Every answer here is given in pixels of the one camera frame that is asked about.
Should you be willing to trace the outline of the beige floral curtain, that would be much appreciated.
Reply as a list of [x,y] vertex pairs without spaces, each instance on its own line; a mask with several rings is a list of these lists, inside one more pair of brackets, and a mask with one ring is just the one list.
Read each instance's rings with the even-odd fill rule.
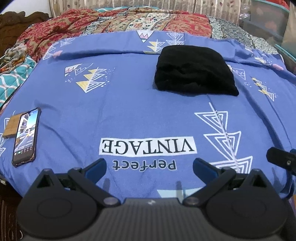
[[152,6],[158,9],[187,11],[238,24],[249,16],[251,1],[245,0],[52,0],[49,1],[52,16],[56,17],[69,9],[117,8],[120,6]]

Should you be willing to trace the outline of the brown wooden headboard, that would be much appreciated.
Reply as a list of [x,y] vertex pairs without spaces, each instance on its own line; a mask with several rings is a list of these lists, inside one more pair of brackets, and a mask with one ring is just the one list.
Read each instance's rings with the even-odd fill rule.
[[11,48],[16,43],[18,37],[20,37],[30,25],[47,21],[49,18],[48,13],[40,11],[36,11],[29,16],[26,16],[24,11],[19,13],[8,11],[1,14],[1,56],[3,56],[8,48]]

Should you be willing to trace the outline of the small wooden block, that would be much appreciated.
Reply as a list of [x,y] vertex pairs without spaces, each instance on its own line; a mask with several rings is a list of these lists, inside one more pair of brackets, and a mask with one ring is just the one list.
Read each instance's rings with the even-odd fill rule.
[[18,130],[20,119],[23,113],[19,113],[10,117],[6,127],[4,128],[4,138],[14,138]]

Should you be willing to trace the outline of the blue printed bedsheet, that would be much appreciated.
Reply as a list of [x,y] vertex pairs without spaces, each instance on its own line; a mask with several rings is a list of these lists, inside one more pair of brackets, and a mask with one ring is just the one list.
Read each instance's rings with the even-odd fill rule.
[[[154,85],[166,46],[207,47],[230,68],[238,96],[184,95]],[[99,158],[98,185],[119,199],[184,198],[203,187],[192,170],[215,167],[264,172],[281,197],[295,194],[295,176],[269,163],[271,147],[295,148],[295,76],[279,54],[236,40],[141,31],[93,34],[55,42],[1,114],[41,109],[36,159],[12,165],[16,138],[1,139],[1,175],[24,195],[39,173],[65,173]]]

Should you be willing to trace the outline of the grey patterned blanket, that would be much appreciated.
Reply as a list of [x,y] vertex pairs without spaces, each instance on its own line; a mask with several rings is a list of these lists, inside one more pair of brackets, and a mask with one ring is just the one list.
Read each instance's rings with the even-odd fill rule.
[[212,27],[213,39],[234,39],[249,48],[258,49],[268,54],[278,54],[276,48],[265,39],[249,34],[238,25],[213,16],[208,16],[208,19]]

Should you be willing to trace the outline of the black smartphone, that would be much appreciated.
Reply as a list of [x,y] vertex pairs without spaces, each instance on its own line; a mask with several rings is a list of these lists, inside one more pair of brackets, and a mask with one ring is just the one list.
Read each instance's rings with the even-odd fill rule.
[[18,128],[16,129],[13,159],[11,162],[14,167],[22,166],[36,159],[40,115],[40,108],[35,108],[21,114]]

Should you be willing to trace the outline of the teal rimmed storage box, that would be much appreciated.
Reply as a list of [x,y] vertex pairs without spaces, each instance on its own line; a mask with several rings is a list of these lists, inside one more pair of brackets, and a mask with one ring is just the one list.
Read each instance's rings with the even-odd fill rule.
[[296,72],[296,60],[295,60],[295,57],[293,57],[288,51],[283,49],[278,44],[275,44],[274,47],[281,54],[287,70],[295,75],[295,72]]

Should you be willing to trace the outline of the red patterned blanket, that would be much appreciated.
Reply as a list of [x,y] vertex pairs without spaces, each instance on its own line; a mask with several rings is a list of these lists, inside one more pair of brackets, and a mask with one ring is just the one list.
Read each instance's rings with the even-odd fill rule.
[[31,25],[17,41],[27,45],[29,56],[37,62],[53,43],[61,39],[132,30],[212,36],[207,16],[186,11],[124,8],[101,13],[92,9],[70,9],[56,18]]

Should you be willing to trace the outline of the black pants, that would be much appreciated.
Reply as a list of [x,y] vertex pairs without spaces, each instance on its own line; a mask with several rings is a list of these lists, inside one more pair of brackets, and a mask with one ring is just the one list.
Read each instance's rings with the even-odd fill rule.
[[163,48],[154,83],[160,91],[180,94],[239,95],[234,76],[223,57],[207,47],[175,45]]

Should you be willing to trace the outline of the teal patterned cloth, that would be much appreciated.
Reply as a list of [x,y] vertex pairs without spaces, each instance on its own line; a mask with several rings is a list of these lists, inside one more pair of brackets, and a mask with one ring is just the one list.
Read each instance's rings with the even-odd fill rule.
[[36,64],[36,61],[28,56],[23,64],[10,73],[1,74],[1,106],[3,106],[13,92],[27,80]]

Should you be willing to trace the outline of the grey plastic storage bin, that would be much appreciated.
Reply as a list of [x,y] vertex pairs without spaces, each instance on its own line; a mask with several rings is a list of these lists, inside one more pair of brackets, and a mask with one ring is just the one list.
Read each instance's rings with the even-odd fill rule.
[[289,13],[284,6],[269,1],[242,1],[240,27],[273,46],[281,45]]

